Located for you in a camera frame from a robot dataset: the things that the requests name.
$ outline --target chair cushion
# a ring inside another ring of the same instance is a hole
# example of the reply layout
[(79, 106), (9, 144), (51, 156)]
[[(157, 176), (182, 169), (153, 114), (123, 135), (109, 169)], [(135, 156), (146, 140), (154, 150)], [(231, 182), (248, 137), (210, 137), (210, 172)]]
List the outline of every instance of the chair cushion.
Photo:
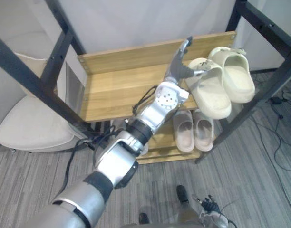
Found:
[(19, 150), (38, 150), (74, 138), (68, 123), (39, 99), (22, 98), (0, 125), (0, 143)]

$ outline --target wooden shelf board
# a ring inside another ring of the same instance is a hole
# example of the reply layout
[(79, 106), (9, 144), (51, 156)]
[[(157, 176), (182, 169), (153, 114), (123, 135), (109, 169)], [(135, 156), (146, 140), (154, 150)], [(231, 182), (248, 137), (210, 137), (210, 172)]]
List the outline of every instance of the wooden shelf board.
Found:
[[(184, 60), (207, 57), (218, 46), (230, 46), (236, 33), (223, 32), (193, 37)], [(80, 55), (78, 58), (88, 74), (98, 74), (153, 65), (169, 64), (175, 51), (185, 39), (164, 41), (120, 50)]]
[(158, 162), (172, 162), (178, 160), (196, 159), (199, 158), (201, 152), (194, 150), (191, 153), (180, 152), (177, 148), (164, 148), (155, 151), (149, 151), (144, 156), (137, 157), (139, 164), (150, 164)]
[[(87, 122), (130, 117), (132, 106), (148, 89), (162, 81), (166, 68), (167, 65), (148, 66), (89, 76), (81, 107), (81, 117)], [(181, 87), (187, 89), (184, 81)], [(196, 107), (190, 95), (181, 109), (195, 109)]]
[[(214, 47), (231, 45), (234, 37), (235, 32), (195, 37), (184, 63), (207, 57)], [(88, 73), (80, 116), (87, 122), (130, 117), (132, 106), (149, 88), (162, 81), (181, 42), (182, 39), (79, 56)], [(187, 89), (185, 82), (181, 87)], [(189, 96), (181, 109), (196, 107), (194, 99)]]

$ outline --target metal frame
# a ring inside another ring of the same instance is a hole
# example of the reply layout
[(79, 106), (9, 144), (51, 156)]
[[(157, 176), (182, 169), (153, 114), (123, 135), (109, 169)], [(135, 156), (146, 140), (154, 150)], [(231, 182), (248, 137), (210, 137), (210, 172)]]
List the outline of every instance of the metal frame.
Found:
[[(278, 27), (273, 21), (256, 9), (247, 0), (236, 0), (226, 31), (236, 30), (239, 20), (243, 16), (284, 58), (285, 61), (278, 69), (253, 71), (263, 73), (274, 71), (270, 80), (255, 95), (252, 101), (244, 104), (243, 109), (229, 123), (227, 119), (220, 120), (223, 131), (216, 137), (212, 152), (234, 130), (236, 130), (255, 108), (262, 105), (291, 79), (291, 37)], [(195, 163), (201, 161), (210, 152), (203, 152)]]
[[(45, 1), (63, 32), (60, 34), (51, 53), (41, 79), (21, 62), (1, 39), (0, 67), (82, 133), (87, 136), (93, 136), (96, 133), (90, 128), (90, 125), (84, 122), (79, 115), (53, 92), (69, 45), (71, 44), (73, 46), (78, 55), (84, 54), (85, 51), (58, 2), (56, 0)], [(255, 27), (285, 57), (285, 61), (280, 68), (269, 70), (275, 70), (271, 79), (264, 84), (264, 87), (256, 94), (251, 102), (244, 105), (242, 111), (230, 123), (226, 119), (220, 120), (223, 131), (215, 139), (213, 149), (238, 128), (253, 113), (256, 106), (265, 102), (291, 78), (291, 37), (247, 0), (236, 1), (226, 31), (236, 30), (241, 16)], [(200, 161), (207, 154), (202, 153), (202, 156), (196, 162)]]
[(53, 92), (69, 46), (72, 45), (78, 55), (84, 54), (85, 51), (73, 32), (73, 29), (69, 26), (58, 2), (56, 0), (46, 0), (46, 3), (61, 26), (62, 32), (53, 48), (41, 78), (38, 78), (1, 39), (0, 67), (47, 106), (76, 127), (77, 130), (89, 137), (97, 135), (90, 127), (90, 124), (86, 123)]

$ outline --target cable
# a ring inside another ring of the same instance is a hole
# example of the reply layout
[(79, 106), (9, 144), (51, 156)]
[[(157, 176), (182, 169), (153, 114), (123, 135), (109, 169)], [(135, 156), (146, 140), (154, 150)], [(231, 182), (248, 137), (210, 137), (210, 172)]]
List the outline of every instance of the cable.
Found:
[(278, 144), (278, 147), (277, 147), (277, 149), (274, 151), (274, 154), (273, 154), (274, 161), (275, 161), (275, 163), (276, 163), (276, 164), (277, 164), (281, 169), (286, 170), (286, 171), (291, 171), (290, 169), (287, 169), (287, 168), (281, 166), (281, 165), (279, 164), (279, 162), (277, 161), (277, 159), (276, 159), (276, 155), (277, 155), (278, 150), (279, 150), (280, 147), (281, 147), (281, 142), (282, 142), (283, 138), (282, 138), (282, 137), (281, 137), (277, 132), (275, 132), (274, 130), (272, 130), (272, 129), (270, 129), (270, 128), (264, 126), (264, 125), (261, 125), (260, 123), (254, 121), (253, 119), (251, 119), (251, 120), (252, 120), (256, 125), (259, 125), (259, 126), (265, 128), (265, 129), (267, 129), (268, 131), (272, 132), (273, 134), (275, 134), (275, 135), (278, 137), (279, 144)]
[(84, 138), (84, 139), (80, 139), (80, 140), (78, 140), (78, 141), (76, 142), (76, 145), (75, 145), (75, 147), (73, 148), (73, 151), (72, 151), (72, 153), (71, 153), (71, 155), (70, 155), (70, 158), (69, 158), (68, 164), (67, 164), (67, 166), (66, 166), (66, 170), (65, 170), (65, 175), (64, 175), (63, 184), (62, 184), (62, 186), (61, 186), (59, 192), (57, 193), (57, 195), (59, 195), (61, 192), (63, 192), (64, 189), (65, 189), (65, 187), (66, 187), (67, 184), (68, 184), (69, 168), (70, 168), (70, 165), (71, 165), (71, 163), (72, 163), (72, 161), (73, 161), (73, 158), (74, 158), (74, 156), (75, 156), (75, 153), (76, 153), (76, 151), (77, 151), (77, 147), (80, 145), (81, 142), (84, 142), (85, 140), (88, 140), (88, 139), (89, 139), (89, 138)]
[(264, 150), (265, 150), (265, 152), (266, 152), (266, 155), (267, 155), (267, 157), (268, 157), (268, 159), (269, 159), (269, 161), (270, 161), (270, 163), (271, 163), (271, 165), (272, 165), (272, 167), (273, 167), (273, 169), (274, 169), (274, 171), (275, 171), (275, 173), (276, 173), (276, 175), (277, 175), (277, 177), (278, 177), (278, 180), (279, 180), (279, 182), (280, 182), (280, 184), (281, 184), (282, 191), (283, 191), (283, 193), (284, 193), (284, 195), (285, 195), (285, 198), (286, 198), (286, 200), (287, 200), (287, 202), (288, 202), (288, 204), (289, 204), (289, 206), (290, 206), (290, 208), (291, 208), (291, 202), (289, 201), (289, 198), (288, 198), (288, 196), (287, 196), (287, 194), (286, 194), (286, 191), (285, 191), (285, 188), (284, 188), (283, 182), (282, 182), (282, 180), (281, 180), (281, 177), (280, 177), (280, 175), (279, 175), (277, 169), (275, 168), (275, 166), (274, 166), (274, 164), (273, 164), (273, 162), (272, 162), (272, 160), (271, 160), (271, 157), (269, 156), (269, 153), (268, 153), (268, 151), (267, 151), (267, 149), (266, 149), (266, 146), (265, 146), (265, 144), (264, 144), (263, 137), (262, 137), (262, 133), (261, 133), (261, 131), (260, 131), (260, 128), (259, 128), (259, 126), (258, 126), (258, 123), (255, 121), (255, 119), (254, 119), (253, 116), (251, 116), (250, 118), (251, 118), (251, 120), (255, 123), (255, 126), (256, 126), (256, 128), (257, 128), (259, 134), (260, 134), (260, 139), (261, 139), (261, 142), (262, 142), (262, 144), (263, 144), (263, 147), (264, 147)]
[(71, 166), (71, 163), (73, 161), (73, 158), (76, 154), (76, 151), (77, 151), (77, 148), (78, 146), (80, 146), (82, 143), (89, 143), (89, 146), (90, 148), (93, 148), (94, 150), (94, 153), (93, 153), (93, 158), (95, 158), (95, 154), (96, 154), (96, 151), (98, 149), (98, 147), (101, 145), (101, 143), (107, 138), (107, 137), (110, 137), (112, 135), (117, 135), (118, 132), (122, 130), (122, 129), (119, 129), (118, 131), (115, 132), (115, 126), (112, 125), (108, 130), (106, 130), (102, 135), (99, 135), (99, 136), (94, 136), (94, 137), (90, 137), (90, 138), (83, 138), (83, 139), (80, 139), (76, 142), (76, 145), (75, 147), (73, 148), (73, 151), (71, 153), (71, 156), (69, 158), (69, 161), (68, 161), (68, 164), (66, 166), (66, 170), (65, 170), (65, 174), (64, 174), (64, 180), (63, 180), (63, 184), (59, 190), (59, 192), (57, 193), (57, 195), (59, 195), (61, 192), (64, 191), (64, 189), (66, 188), (67, 184), (68, 184), (68, 176), (69, 176), (69, 169), (70, 169), (70, 166)]
[(134, 106), (132, 107), (132, 112), (133, 112), (133, 115), (134, 115), (134, 116), (137, 115), (137, 109), (138, 109), (138, 107), (139, 107), (143, 102), (145, 102), (147, 99), (149, 99), (149, 98), (150, 98), (150, 97), (155, 93), (156, 89), (157, 89), (157, 86), (156, 86), (156, 85), (153, 86), (152, 88), (150, 88), (150, 89), (145, 93), (145, 95), (143, 95), (143, 97), (142, 97), (142, 98), (137, 102), (137, 104), (134, 105)]
[(237, 225), (233, 221), (231, 221), (231, 220), (228, 219), (228, 222), (231, 223), (232, 225), (234, 225), (235, 228), (237, 228)]

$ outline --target white chair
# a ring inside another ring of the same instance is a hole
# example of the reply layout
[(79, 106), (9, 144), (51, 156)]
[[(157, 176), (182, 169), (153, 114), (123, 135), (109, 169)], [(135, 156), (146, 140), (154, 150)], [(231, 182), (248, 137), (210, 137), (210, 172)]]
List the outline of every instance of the white chair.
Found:
[[(26, 50), (23, 54), (28, 56), (18, 56), (37, 76), (41, 75), (46, 61), (33, 57), (41, 56), (43, 50), (46, 50), (43, 57), (47, 57), (53, 47), (43, 36), (46, 34), (26, 34), (25, 39), (20, 37), (7, 43), (15, 51)], [(57, 81), (58, 96), (77, 113), (83, 89), (64, 63)], [(0, 68), (0, 144), (29, 152), (54, 152), (72, 148), (84, 137)]]

